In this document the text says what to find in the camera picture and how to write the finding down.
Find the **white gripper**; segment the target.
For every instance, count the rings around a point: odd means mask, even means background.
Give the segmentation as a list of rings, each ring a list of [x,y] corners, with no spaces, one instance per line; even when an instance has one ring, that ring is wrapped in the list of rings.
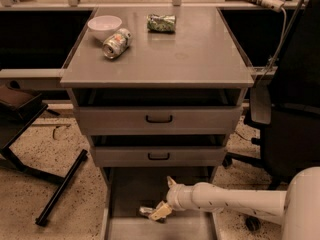
[[[167,202],[161,201],[155,209],[148,215],[152,221],[158,221],[166,218],[175,211],[193,210],[195,204],[192,201],[193,187],[184,184],[176,184],[176,181],[171,177],[167,177],[169,191],[167,193]]]

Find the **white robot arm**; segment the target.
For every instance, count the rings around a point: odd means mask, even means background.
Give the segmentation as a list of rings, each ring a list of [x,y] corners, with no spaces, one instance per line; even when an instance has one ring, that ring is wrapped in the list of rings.
[[[167,179],[169,190],[148,216],[157,221],[174,211],[214,212],[226,208],[281,226],[281,240],[320,240],[320,168],[302,170],[280,190],[224,189],[211,183],[194,185]]]

